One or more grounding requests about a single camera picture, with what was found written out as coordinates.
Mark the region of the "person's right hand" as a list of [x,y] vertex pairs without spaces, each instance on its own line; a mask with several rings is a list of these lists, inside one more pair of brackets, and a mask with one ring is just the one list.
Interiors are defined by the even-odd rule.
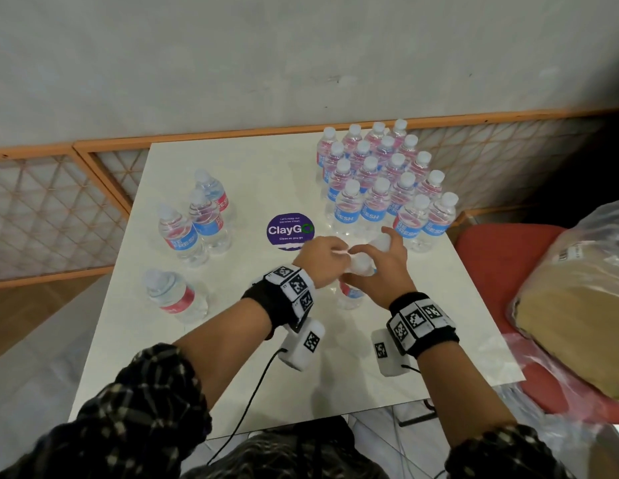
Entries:
[[370,244],[357,244],[349,249],[349,254],[362,252],[373,259],[377,272],[373,274],[375,284],[367,295],[379,307],[389,310],[399,297],[417,292],[417,288],[407,269],[408,251],[403,238],[390,227],[383,226],[381,232],[391,237],[388,251],[379,251]]

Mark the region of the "person's left hand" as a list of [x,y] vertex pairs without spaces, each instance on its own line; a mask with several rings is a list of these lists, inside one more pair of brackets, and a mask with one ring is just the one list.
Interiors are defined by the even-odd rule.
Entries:
[[313,281],[316,289],[321,289],[337,280],[350,267],[351,262],[340,262],[329,259],[323,243],[324,236],[317,236],[307,241],[297,257],[292,261],[293,265],[303,269]]

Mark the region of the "clear water bottle white cap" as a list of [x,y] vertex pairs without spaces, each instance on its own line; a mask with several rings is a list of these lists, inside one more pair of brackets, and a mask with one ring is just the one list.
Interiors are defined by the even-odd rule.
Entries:
[[[391,237],[385,233],[381,233],[369,244],[379,251],[388,251],[391,246]],[[373,259],[366,253],[358,253],[352,257],[351,265],[346,273],[352,273],[360,276],[370,276],[376,273],[376,267]],[[337,304],[344,310],[353,310],[362,305],[367,295],[361,290],[344,281],[339,280],[339,288],[337,294]]]

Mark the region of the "person's left forearm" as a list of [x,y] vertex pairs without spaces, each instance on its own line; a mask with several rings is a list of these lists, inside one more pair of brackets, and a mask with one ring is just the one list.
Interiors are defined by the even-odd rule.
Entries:
[[193,367],[209,410],[271,331],[266,311],[246,298],[173,343]]

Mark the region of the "person's right forearm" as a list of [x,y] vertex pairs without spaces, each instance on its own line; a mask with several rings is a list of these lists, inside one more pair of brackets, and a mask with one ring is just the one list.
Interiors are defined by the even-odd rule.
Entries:
[[451,448],[516,424],[459,343],[433,346],[421,353],[417,364]]

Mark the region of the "round purple sticker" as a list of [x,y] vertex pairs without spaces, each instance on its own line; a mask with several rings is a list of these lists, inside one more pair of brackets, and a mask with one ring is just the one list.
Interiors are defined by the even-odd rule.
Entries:
[[295,251],[314,238],[315,228],[311,219],[302,213],[277,215],[266,226],[268,241],[276,248]]

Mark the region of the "group of clear water bottles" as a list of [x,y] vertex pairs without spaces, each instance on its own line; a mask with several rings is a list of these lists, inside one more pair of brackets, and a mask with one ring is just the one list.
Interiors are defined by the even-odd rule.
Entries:
[[332,232],[349,239],[370,236],[394,220],[398,232],[405,231],[405,239],[419,233],[420,228],[403,225],[398,214],[420,191],[423,194],[416,204],[428,213],[425,187],[433,184],[431,198],[437,199],[444,175],[433,171],[425,182],[420,170],[428,167],[430,155],[416,153],[417,143],[418,137],[407,133],[403,119],[389,132],[385,123],[375,122],[365,136],[360,125],[352,124],[341,140],[335,128],[324,128],[316,145],[316,163],[321,171],[324,214]]

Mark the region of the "black wristband with marker tiles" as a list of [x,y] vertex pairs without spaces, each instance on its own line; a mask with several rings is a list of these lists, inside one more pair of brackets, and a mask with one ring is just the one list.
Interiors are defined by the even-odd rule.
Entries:
[[252,282],[242,299],[255,301],[266,312],[271,330],[270,340],[279,327],[298,332],[314,306],[316,287],[309,274],[296,265],[285,264]]
[[388,307],[386,328],[398,352],[417,359],[428,349],[446,342],[459,343],[452,319],[423,292],[408,292]]

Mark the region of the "water bottle blue label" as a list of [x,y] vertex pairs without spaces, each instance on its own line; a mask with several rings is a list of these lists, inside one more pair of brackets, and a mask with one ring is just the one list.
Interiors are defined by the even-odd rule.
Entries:
[[162,239],[187,267],[200,267],[209,260],[209,252],[191,220],[165,203],[157,205],[158,231]]
[[188,216],[211,254],[221,255],[229,250],[232,239],[221,211],[200,188],[190,193]]

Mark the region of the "water bottle red label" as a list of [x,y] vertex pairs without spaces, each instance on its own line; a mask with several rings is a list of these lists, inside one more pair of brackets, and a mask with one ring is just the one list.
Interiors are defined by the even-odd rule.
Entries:
[[194,177],[195,188],[202,190],[205,196],[217,205],[225,224],[233,225],[236,218],[235,205],[229,199],[222,183],[202,168],[195,171]]
[[207,293],[181,274],[148,269],[143,273],[142,283],[150,301],[183,325],[197,326],[206,320],[209,311]]

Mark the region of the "red chair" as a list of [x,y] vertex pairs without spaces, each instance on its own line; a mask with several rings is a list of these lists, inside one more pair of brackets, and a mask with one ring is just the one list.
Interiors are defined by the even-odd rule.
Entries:
[[546,414],[619,425],[619,402],[577,378],[509,321],[517,292],[564,232],[555,225],[472,225],[459,235],[455,249],[521,367],[523,393]]

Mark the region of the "black table base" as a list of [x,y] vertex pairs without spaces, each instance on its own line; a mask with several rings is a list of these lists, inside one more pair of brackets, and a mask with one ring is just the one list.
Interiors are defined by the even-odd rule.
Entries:
[[431,399],[394,405],[393,413],[400,428],[419,425],[438,418],[437,410]]

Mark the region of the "orange framed lattice panel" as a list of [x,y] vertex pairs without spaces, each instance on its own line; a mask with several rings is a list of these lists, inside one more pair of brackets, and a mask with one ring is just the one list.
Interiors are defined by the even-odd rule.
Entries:
[[[460,210],[481,215],[531,207],[540,188],[575,165],[587,152],[610,144],[619,109],[591,113],[493,113],[408,122],[416,148],[432,153],[431,167],[445,173],[443,188],[457,192]],[[86,170],[74,170],[77,189],[64,190],[63,203],[85,225],[122,222],[138,199],[153,145],[213,139],[302,138],[284,155],[315,157],[319,127],[249,129],[191,135],[82,141],[73,145]]]
[[131,210],[93,152],[0,147],[0,289],[111,272]]

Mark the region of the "plaid shirt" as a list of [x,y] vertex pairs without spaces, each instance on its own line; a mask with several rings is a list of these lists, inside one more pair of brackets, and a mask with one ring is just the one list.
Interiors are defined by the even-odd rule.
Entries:
[[140,351],[77,418],[42,435],[0,479],[389,479],[355,448],[343,419],[266,431],[206,466],[182,463],[212,430],[200,381],[181,350]]

